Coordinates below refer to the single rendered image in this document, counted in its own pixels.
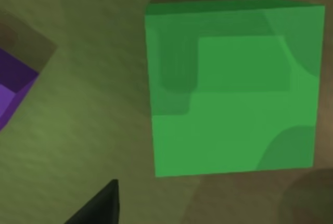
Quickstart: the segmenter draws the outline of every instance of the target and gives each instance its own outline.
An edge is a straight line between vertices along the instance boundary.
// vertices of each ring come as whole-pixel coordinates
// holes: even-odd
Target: purple block
[[[27,95],[38,73],[0,49],[0,130]]]

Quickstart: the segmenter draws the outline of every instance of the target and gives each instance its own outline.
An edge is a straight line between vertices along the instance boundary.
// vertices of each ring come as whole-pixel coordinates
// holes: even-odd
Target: green cube
[[[157,177],[313,165],[323,5],[150,4]]]

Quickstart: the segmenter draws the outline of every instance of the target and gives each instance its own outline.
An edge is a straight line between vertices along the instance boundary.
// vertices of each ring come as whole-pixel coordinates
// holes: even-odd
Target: cube
[[[0,49],[0,130],[20,105],[38,73]]]
[[[313,165],[325,7],[148,5],[157,177]]]

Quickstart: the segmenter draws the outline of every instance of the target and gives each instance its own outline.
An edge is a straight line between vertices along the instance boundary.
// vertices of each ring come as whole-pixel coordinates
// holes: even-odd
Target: dark purple cube face
[[[27,95],[38,73],[0,49],[0,130]]]

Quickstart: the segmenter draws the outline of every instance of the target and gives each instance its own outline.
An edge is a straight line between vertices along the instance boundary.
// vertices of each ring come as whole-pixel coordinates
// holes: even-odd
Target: purple cube face
[[[38,73],[0,49],[0,130],[5,127]]]

